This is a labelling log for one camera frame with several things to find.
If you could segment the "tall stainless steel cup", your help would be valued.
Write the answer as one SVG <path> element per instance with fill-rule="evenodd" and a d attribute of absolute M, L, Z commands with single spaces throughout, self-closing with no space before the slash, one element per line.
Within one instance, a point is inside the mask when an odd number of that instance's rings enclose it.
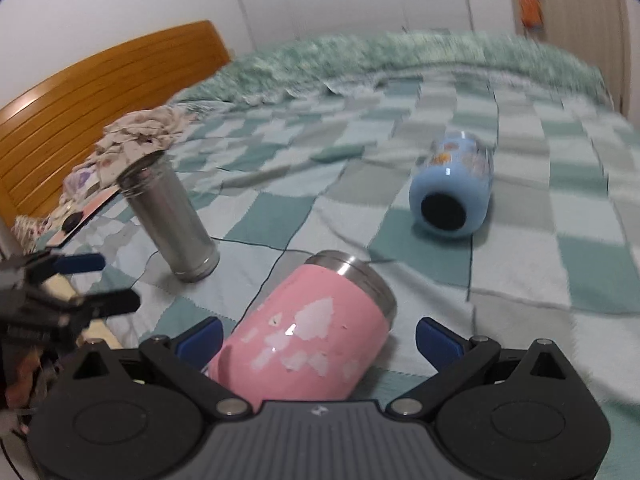
<path fill-rule="evenodd" d="M 206 278 L 219 252 L 165 151 L 147 154 L 116 179 L 127 203 L 178 280 Z"/>

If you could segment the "beige crumpled clothing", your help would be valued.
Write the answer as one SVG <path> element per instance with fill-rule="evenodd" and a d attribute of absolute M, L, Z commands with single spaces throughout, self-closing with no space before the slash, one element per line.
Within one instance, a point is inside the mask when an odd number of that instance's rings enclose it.
<path fill-rule="evenodd" d="M 102 129 L 89 156 L 74 172 L 87 169 L 99 179 L 101 188 L 108 188 L 143 156 L 170 148 L 191 120 L 192 115 L 178 106 L 128 113 Z"/>

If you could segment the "beige wooden door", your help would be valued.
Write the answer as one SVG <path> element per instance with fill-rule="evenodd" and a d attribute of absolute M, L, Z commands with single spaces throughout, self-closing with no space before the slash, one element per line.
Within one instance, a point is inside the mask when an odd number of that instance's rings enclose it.
<path fill-rule="evenodd" d="M 631 74 L 626 0 L 539 0 L 538 37 L 597 67 L 615 109 L 628 114 Z M 513 0 L 518 32 L 524 32 L 520 5 Z"/>

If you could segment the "orange wooden headboard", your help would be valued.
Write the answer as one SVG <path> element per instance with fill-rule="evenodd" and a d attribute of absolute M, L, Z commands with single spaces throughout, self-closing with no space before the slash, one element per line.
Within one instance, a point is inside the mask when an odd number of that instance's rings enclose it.
<path fill-rule="evenodd" d="M 1 111 L 2 219 L 51 212 L 104 126 L 164 104 L 229 61 L 215 26 L 199 21 L 85 58 L 9 102 Z"/>

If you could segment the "pink steel tumbler cup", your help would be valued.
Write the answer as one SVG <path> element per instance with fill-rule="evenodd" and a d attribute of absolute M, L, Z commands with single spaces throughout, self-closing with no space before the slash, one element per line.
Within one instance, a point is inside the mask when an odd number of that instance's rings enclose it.
<path fill-rule="evenodd" d="M 253 408 L 346 400 L 381 352 L 396 312 L 372 266 L 346 252 L 317 252 L 239 322 L 208 376 Z"/>

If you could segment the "black computer mouse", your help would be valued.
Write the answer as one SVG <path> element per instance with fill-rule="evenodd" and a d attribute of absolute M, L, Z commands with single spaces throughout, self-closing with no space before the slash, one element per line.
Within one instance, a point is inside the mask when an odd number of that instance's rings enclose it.
<path fill-rule="evenodd" d="M 73 212 L 64 219 L 62 223 L 62 230 L 65 233 L 72 232 L 80 225 L 82 220 L 84 220 L 84 214 L 81 211 Z"/>

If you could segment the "light blue cartoon cup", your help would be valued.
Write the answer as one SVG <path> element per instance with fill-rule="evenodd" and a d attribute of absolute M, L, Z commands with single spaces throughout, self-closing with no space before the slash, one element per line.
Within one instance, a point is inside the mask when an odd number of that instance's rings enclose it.
<path fill-rule="evenodd" d="M 423 232 L 465 238 L 485 222 L 494 183 L 494 150 L 467 131 L 434 141 L 409 188 L 414 222 Z"/>

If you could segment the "green floral quilt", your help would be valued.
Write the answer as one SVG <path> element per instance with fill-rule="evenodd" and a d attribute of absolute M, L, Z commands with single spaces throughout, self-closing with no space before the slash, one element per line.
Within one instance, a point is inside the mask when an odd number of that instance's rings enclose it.
<path fill-rule="evenodd" d="M 487 72 L 598 104 L 611 95 L 597 68 L 550 44 L 487 32 L 384 32 L 294 40 L 239 56 L 177 92 L 172 104 L 273 103 L 329 90 L 349 94 L 428 70 Z"/>

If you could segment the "green checkered bed sheet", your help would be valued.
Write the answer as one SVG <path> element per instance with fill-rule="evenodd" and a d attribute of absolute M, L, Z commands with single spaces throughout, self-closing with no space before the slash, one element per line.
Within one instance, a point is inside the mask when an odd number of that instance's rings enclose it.
<path fill-rule="evenodd" d="M 204 316 L 226 327 L 323 249 L 371 263 L 398 315 L 358 388 L 388 401 L 433 374 L 416 322 L 522 348 L 554 340 L 601 403 L 612 444 L 603 479 L 639 474 L 639 130 L 599 81 L 547 88 L 463 67 L 276 84 L 230 66 L 176 94 L 193 116 L 170 149 L 220 263 L 183 284 L 122 198 L 65 245 L 100 252 L 80 292 L 131 286 L 142 299 L 108 327 L 126 347 Z M 467 240 L 413 222 L 409 188 L 432 145 L 468 132 L 494 152 L 489 214 Z"/>

